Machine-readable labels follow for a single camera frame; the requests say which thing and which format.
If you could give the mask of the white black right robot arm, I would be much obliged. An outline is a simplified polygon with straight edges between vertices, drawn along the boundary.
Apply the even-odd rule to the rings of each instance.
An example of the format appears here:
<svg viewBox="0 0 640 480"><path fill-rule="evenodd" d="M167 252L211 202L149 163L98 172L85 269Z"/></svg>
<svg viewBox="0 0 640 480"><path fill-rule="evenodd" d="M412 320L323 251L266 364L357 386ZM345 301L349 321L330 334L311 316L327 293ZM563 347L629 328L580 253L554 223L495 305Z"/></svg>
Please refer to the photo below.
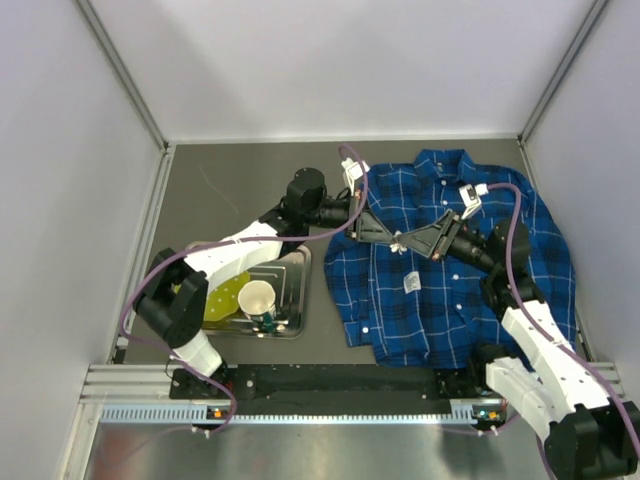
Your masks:
<svg viewBox="0 0 640 480"><path fill-rule="evenodd" d="M614 479L636 472L639 410L608 392L586 368L553 319L528 271L532 252L521 222L500 221L489 236L453 212L401 234L399 243L433 261L453 257L482 272L482 297L516 341L475 348L469 374L502 396L534 430L557 479Z"/></svg>

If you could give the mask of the blue plaid shirt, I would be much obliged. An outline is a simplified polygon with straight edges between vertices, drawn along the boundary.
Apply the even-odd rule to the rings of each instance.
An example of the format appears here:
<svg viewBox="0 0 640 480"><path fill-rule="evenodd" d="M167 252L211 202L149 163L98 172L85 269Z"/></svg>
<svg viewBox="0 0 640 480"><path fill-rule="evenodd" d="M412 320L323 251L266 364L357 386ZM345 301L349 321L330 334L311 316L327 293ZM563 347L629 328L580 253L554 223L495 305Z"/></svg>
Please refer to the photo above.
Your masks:
<svg viewBox="0 0 640 480"><path fill-rule="evenodd" d="M502 323L508 308L545 302L568 340L576 337L576 281L568 245L541 196L518 171L474 162L463 150L423 150L410 163L368 173L368 210L392 234L462 214L465 186L485 185L478 213L441 260L383 243L334 236L324 258L329 294L350 347L370 347L389 367L463 369L484 345L521 348Z"/></svg>

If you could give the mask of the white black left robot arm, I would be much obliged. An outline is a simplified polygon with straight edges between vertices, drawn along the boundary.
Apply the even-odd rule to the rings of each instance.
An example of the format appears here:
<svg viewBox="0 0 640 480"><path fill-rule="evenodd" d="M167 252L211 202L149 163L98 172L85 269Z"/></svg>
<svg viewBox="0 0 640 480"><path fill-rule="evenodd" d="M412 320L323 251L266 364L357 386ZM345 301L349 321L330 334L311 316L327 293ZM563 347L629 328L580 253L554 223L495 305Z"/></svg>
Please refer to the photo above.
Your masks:
<svg viewBox="0 0 640 480"><path fill-rule="evenodd" d="M368 165L344 160L346 193L331 197L322 172L299 170L284 197L239 233L182 252L161 251L137 287L129 307L168 348L171 358L188 371L210 378L223 365L203 330L209 294L250 268L277 260L298 246L320 237L346 233L359 242L393 245L394 234L384 227L366 226Z"/></svg>

